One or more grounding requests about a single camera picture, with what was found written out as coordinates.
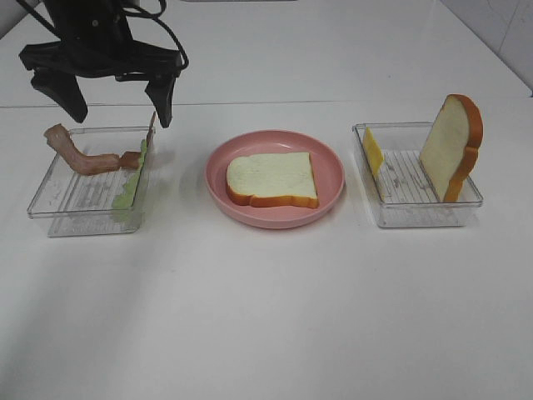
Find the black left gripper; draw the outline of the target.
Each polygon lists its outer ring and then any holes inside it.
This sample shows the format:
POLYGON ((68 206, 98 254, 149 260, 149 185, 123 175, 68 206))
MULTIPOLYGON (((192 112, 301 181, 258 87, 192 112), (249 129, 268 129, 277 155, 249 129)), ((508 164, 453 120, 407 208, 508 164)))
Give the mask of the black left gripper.
POLYGON ((159 2, 156 12, 145 10, 135 1, 46 1, 49 20, 26 2, 18 4, 58 38, 56 42, 28 44, 19 53, 24 67, 35 70, 32 87, 51 98, 75 122, 82 123, 88 113, 75 76, 115 76, 119 81, 149 80, 145 93, 161 126, 170 126, 173 91, 183 70, 183 47, 160 19, 167 8, 165 1, 159 2), (135 40, 129 17, 152 20, 168 33, 177 48, 135 40))

